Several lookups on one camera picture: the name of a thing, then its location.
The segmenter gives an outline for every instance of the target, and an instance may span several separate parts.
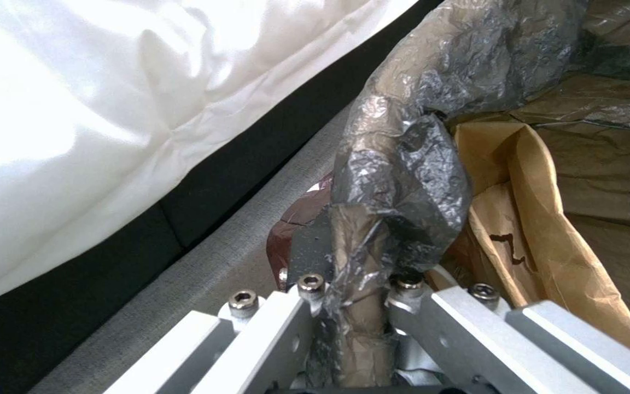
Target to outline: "hex socket screw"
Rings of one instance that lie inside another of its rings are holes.
[[[400,295],[417,297],[423,293],[422,283],[421,275],[401,275],[395,280],[395,289]]]
[[[252,290],[243,289],[231,295],[227,305],[233,317],[252,317],[259,309],[259,297]]]
[[[490,310],[495,310],[500,302],[500,293],[487,283],[478,282],[468,287],[468,294]]]
[[[320,274],[305,274],[298,279],[298,294],[303,299],[314,300],[325,295],[325,279]]]

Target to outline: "wrapped object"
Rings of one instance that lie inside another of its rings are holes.
[[[383,285],[457,237],[470,185],[440,118],[518,107],[558,82],[585,2],[454,0],[398,43],[355,101],[332,185],[328,292],[342,386],[390,382]]]

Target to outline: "screw hole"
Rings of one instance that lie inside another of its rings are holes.
[[[237,302],[247,301],[250,298],[252,298],[252,295],[249,294],[248,292],[239,292],[239,293],[235,294],[235,301],[237,301]]]
[[[296,352],[299,347],[300,347],[300,337],[298,337],[298,335],[296,335],[293,338],[293,341],[290,343],[290,349],[291,349],[292,352]]]

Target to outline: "gray upholstery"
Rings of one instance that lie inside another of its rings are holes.
[[[80,344],[32,392],[102,392],[190,310],[216,314],[235,290],[276,288],[265,253],[272,225],[332,170],[348,107],[249,202]]]

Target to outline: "brown paper bag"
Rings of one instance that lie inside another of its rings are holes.
[[[473,239],[458,240],[468,247],[458,262],[515,307],[550,299],[630,348],[630,310],[563,215],[538,134],[523,123],[462,123],[455,139],[474,187],[464,231]]]

